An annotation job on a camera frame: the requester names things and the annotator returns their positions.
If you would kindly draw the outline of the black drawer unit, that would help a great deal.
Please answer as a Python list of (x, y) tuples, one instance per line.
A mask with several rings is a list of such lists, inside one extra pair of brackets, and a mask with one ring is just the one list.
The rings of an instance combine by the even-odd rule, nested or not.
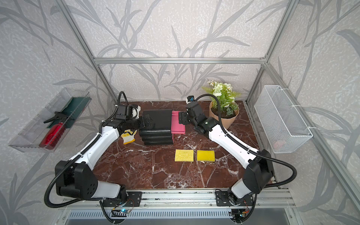
[(145, 145), (172, 145), (171, 133), (172, 110), (145, 110), (142, 115), (150, 115), (153, 120), (152, 129), (140, 129), (139, 135)]

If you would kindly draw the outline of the pink top drawer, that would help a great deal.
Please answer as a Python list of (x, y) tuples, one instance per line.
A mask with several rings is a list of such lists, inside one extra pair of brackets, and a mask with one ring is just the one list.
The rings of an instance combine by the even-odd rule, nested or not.
[(179, 112), (172, 111), (171, 133), (172, 134), (186, 134), (186, 127), (179, 122)]

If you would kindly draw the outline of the yellow cellulose sponge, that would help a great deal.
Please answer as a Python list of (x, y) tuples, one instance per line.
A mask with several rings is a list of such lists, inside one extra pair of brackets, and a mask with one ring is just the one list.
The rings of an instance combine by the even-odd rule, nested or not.
[(176, 150), (175, 151), (175, 162), (193, 162), (194, 151), (193, 150)]

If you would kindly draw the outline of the bright yellow foam sponge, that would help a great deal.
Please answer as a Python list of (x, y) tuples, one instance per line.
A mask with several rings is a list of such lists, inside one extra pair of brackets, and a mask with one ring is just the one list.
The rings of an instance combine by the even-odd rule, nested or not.
[(203, 161), (203, 162), (215, 162), (215, 151), (203, 151), (198, 150), (196, 152), (196, 159), (197, 161)]

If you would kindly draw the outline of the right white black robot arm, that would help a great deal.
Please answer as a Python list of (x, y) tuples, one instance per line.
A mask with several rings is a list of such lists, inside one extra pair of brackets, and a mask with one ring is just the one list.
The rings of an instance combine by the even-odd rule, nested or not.
[(274, 172), (272, 161), (267, 159), (271, 156), (270, 153), (245, 144), (222, 128), (218, 120), (204, 114), (198, 102), (186, 105), (186, 110), (179, 113), (179, 123), (193, 125), (195, 131), (224, 148), (245, 169), (243, 177), (228, 190), (232, 201), (247, 194), (259, 194), (271, 181)]

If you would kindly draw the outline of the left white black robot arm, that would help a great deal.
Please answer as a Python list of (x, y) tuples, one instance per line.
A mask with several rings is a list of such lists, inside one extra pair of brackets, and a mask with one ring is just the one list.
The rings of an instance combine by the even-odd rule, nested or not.
[(55, 167), (55, 186), (59, 196), (79, 200), (122, 199), (119, 184), (99, 181), (93, 169), (108, 147), (131, 131), (146, 127), (147, 116), (140, 116), (139, 105), (118, 105), (113, 115), (102, 122), (96, 136), (68, 161)]

